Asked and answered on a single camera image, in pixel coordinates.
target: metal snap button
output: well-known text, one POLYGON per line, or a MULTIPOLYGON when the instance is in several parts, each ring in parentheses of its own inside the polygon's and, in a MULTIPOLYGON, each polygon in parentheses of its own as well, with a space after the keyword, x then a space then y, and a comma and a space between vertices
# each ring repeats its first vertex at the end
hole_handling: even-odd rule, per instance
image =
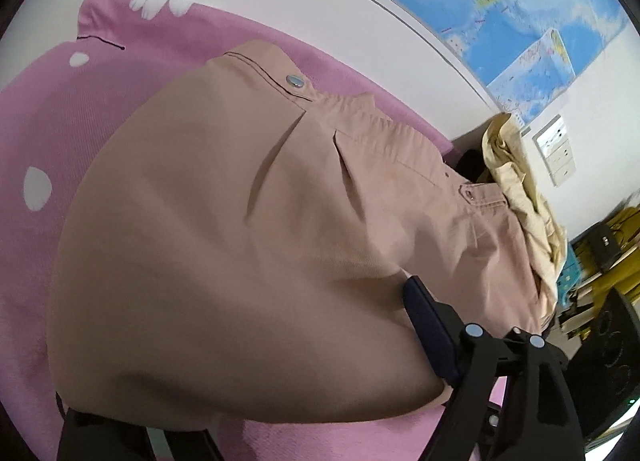
POLYGON ((299 76, 289 75, 287 76, 287 82, 296 89, 302 89, 305 86, 305 81, 299 76))

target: wall socket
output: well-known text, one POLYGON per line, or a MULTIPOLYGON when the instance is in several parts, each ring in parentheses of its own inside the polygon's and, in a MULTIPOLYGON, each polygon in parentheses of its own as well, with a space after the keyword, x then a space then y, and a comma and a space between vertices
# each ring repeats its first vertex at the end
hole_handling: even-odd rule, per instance
POLYGON ((537 133, 533 140, 545 161, 551 180, 556 187, 561 186, 575 173, 574 152, 569 144, 566 125, 557 114, 537 133))

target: pink fabric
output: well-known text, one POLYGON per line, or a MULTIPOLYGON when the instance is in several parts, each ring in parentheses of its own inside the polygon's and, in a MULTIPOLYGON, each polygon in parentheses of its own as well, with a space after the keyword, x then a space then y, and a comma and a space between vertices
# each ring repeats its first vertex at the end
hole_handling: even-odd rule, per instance
MULTIPOLYGON (((86 0, 79 35, 88 38, 53 48, 0 92, 0 400, 44 461, 55 459, 62 429, 44 330, 63 220, 102 145, 162 86, 239 43, 260 38, 281 46, 316 88, 336 94, 373 92, 391 118, 421 131, 443 154, 455 154, 452 144, 422 118, 328 55, 244 18, 195 4, 187 11, 187 6, 174 2, 154 14, 142 0, 86 0), (42 197, 47 190, 43 177, 52 186, 48 198, 42 197)), ((427 440, 436 419, 418 413, 380 424, 304 428, 242 425, 225 418, 220 441, 233 453, 232 461, 272 459, 287 448, 300 457, 279 459, 326 461, 344 459, 345 452, 350 459, 378 459, 357 446, 375 444, 382 451, 381 441, 386 451, 398 452, 393 459, 409 460, 416 459, 415 449, 427 440), (273 442, 260 439, 265 437, 273 442), (284 443, 281 450, 275 449, 276 440, 284 443), (313 457, 308 450, 319 448, 318 442, 335 455, 313 457), (260 450, 257 443, 267 446, 264 453, 242 457, 242 449, 260 450)))

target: silver screw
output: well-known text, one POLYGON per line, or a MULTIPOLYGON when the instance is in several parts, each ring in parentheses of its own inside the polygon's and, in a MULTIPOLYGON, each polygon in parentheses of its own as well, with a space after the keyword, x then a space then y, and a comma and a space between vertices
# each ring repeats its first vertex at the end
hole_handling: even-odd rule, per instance
POLYGON ((536 349, 542 349, 545 346, 545 339, 540 335, 533 335, 529 339, 529 343, 536 349))
POLYGON ((482 336, 482 328, 478 324, 469 324, 465 327, 465 332, 469 336, 473 336, 474 338, 478 338, 482 336))

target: crumpled fabric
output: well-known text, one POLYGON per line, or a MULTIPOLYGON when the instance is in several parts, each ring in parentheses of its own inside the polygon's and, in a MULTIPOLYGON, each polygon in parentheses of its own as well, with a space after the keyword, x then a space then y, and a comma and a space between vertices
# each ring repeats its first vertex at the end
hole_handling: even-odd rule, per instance
POLYGON ((540 278, 540 322, 551 322, 566 261, 566 230, 538 190, 522 146, 520 130, 510 114, 498 114, 482 137, 482 155, 494 181, 516 214, 525 234, 531 269, 540 278))

